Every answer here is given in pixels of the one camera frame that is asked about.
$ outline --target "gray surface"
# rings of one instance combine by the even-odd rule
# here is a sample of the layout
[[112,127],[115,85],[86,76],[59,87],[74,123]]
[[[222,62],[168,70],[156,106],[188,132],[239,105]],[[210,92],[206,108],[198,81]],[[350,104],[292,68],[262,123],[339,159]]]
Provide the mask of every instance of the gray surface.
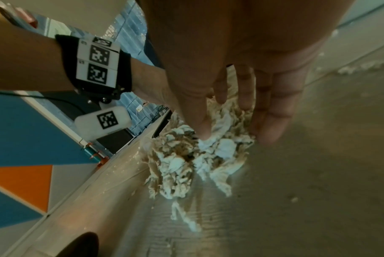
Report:
[[0,256],[39,221],[27,221],[9,227],[0,228]]
[[48,211],[65,196],[80,187],[96,168],[95,163],[75,165],[54,165],[49,189]]

